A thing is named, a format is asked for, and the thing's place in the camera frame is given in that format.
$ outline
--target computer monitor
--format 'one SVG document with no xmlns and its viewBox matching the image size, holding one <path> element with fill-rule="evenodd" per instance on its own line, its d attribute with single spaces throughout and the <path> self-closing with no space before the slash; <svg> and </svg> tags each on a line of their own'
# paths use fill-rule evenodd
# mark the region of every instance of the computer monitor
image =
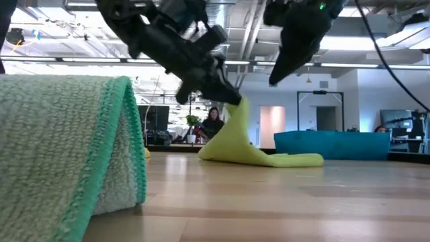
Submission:
<svg viewBox="0 0 430 242">
<path fill-rule="evenodd" d="M 139 116 L 144 127 L 145 113 L 148 106 L 139 106 Z M 146 129 L 166 131 L 169 123 L 169 106 L 151 106 L 146 116 Z"/>
<path fill-rule="evenodd" d="M 413 128 L 412 111 L 380 110 L 381 125 L 384 128 Z"/>
</svg>

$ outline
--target yellow cloth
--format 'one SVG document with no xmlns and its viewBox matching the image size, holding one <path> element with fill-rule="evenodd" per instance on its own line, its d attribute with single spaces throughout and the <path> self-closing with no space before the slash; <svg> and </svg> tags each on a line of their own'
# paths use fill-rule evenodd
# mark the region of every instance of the yellow cloth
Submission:
<svg viewBox="0 0 430 242">
<path fill-rule="evenodd" d="M 238 106 L 227 106 L 230 119 L 220 132 L 198 153 L 198 157 L 208 161 L 223 161 L 268 167 L 320 167 L 324 159 L 319 154 L 267 155 L 249 144 L 247 121 L 249 103 L 243 98 Z"/>
<path fill-rule="evenodd" d="M 148 149 L 145 148 L 145 161 L 148 162 L 151 158 L 151 154 L 149 153 Z"/>
</svg>

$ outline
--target dark hair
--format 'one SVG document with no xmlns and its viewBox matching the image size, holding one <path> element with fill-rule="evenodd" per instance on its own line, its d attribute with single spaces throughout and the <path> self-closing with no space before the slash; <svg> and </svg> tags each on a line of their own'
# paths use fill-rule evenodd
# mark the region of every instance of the dark hair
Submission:
<svg viewBox="0 0 430 242">
<path fill-rule="evenodd" d="M 210 120 L 212 119 L 212 117 L 210 116 L 210 113 L 211 113 L 212 111 L 214 111 L 214 110 L 216 110 L 216 112 L 218 113 L 218 115 L 216 116 L 216 120 L 219 120 L 219 119 L 220 119 L 220 111 L 218 111 L 218 108 L 217 108 L 217 107 L 211 107 L 211 108 L 209 109 L 208 118 L 209 118 Z"/>
<path fill-rule="evenodd" d="M 380 128 L 383 128 L 383 126 L 382 126 L 382 125 L 379 125 L 378 127 L 376 127 L 376 128 L 375 128 L 375 130 L 374 130 L 374 132 L 378 132 L 378 130 L 379 130 Z"/>
</svg>

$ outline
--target green towel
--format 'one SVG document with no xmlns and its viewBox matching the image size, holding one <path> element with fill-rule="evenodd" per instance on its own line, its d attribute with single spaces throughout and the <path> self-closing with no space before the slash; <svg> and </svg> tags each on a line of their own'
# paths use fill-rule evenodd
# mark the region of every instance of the green towel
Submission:
<svg viewBox="0 0 430 242">
<path fill-rule="evenodd" d="M 129 78 L 0 75 L 0 241 L 81 241 L 145 191 Z"/>
</svg>

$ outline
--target potted plant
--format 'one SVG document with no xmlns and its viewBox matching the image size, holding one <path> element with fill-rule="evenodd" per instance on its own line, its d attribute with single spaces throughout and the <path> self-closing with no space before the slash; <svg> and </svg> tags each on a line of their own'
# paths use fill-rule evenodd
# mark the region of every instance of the potted plant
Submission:
<svg viewBox="0 0 430 242">
<path fill-rule="evenodd" d="M 191 127 L 189 134 L 187 135 L 187 143 L 194 144 L 196 142 L 196 136 L 193 134 L 194 127 L 199 125 L 200 121 L 197 116 L 187 115 L 187 124 Z"/>
</svg>

